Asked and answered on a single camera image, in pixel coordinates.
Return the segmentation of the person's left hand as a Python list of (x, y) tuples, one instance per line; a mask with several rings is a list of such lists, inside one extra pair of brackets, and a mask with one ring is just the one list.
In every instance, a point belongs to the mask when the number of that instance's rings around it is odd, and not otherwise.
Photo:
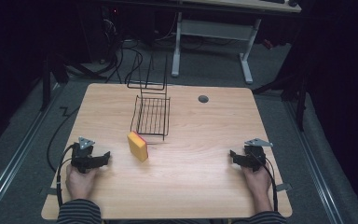
[(88, 173), (80, 173), (71, 164), (66, 167), (66, 187), (72, 200), (88, 199), (94, 187), (94, 179), (98, 169), (91, 169)]

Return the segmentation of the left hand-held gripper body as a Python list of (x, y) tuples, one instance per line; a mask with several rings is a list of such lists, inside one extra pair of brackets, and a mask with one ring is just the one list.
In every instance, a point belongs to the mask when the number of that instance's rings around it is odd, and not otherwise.
[(95, 142), (80, 136), (77, 142), (73, 144), (71, 164), (82, 174), (89, 169), (89, 163)]

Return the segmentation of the white metal-legged desk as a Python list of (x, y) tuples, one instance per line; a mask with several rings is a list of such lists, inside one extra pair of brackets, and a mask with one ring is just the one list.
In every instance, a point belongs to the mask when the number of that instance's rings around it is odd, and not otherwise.
[[(299, 14), (302, 8), (297, 5), (290, 7), (289, 0), (285, 4), (274, 4), (259, 0), (173, 0), (179, 7), (214, 7), (216, 9), (248, 9), (251, 12), (278, 13), (283, 15)], [(175, 49), (172, 58), (172, 76), (180, 74), (181, 38), (183, 35), (210, 37), (245, 41), (246, 46), (239, 54), (242, 73), (247, 84), (253, 83), (253, 77), (248, 63), (248, 57), (255, 42), (262, 19), (257, 16), (251, 23), (233, 23), (212, 21), (211, 19), (184, 19), (182, 13), (177, 13)]]

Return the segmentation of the black wire rack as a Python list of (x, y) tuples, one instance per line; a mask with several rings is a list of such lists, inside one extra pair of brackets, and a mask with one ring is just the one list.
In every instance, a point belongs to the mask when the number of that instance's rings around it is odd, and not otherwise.
[(154, 57), (149, 59), (147, 72), (141, 72), (143, 58), (136, 56), (131, 71), (126, 76), (128, 89), (137, 90), (130, 130), (140, 135), (161, 136), (169, 134), (171, 98), (168, 96), (167, 65), (159, 77), (154, 72)]

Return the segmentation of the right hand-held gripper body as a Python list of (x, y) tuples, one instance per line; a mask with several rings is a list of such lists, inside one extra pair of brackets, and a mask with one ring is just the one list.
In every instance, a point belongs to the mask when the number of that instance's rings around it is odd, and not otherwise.
[(244, 142), (245, 157), (250, 161), (249, 167), (254, 172), (266, 164), (267, 158), (264, 147), (273, 147), (273, 144), (259, 138)]

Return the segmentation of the black metal stand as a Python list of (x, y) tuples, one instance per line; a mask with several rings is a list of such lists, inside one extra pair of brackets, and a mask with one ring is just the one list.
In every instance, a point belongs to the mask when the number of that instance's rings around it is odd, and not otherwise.
[(81, 63), (76, 63), (61, 54), (48, 53), (46, 59), (43, 61), (43, 76), (42, 76), (42, 105), (41, 111), (45, 111), (51, 101), (51, 77), (54, 76), (58, 84), (67, 84), (69, 76), (67, 75), (66, 66), (72, 66), (75, 70), (79, 71), (82, 75), (94, 79), (103, 79), (97, 72), (89, 70), (86, 66)]
[(284, 62), (278, 76), (272, 82), (253, 90), (253, 94), (282, 90), (281, 99), (284, 102), (296, 100), (295, 121), (301, 132), (304, 131), (306, 92), (311, 69), (312, 65), (306, 60), (299, 63)]

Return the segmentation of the person's right hand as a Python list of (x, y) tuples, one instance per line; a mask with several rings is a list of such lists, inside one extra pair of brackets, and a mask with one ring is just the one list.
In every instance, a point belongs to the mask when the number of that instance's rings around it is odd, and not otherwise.
[(251, 168), (242, 167), (241, 169), (253, 197), (257, 200), (268, 200), (271, 185), (268, 171), (265, 168), (260, 168), (255, 172)]

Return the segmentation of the yellow sponge with red back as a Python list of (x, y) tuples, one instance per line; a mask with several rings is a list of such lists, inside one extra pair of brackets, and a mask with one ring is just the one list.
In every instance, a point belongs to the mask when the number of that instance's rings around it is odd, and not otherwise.
[(147, 143), (137, 132), (130, 132), (127, 135), (131, 153), (139, 160), (148, 159)]

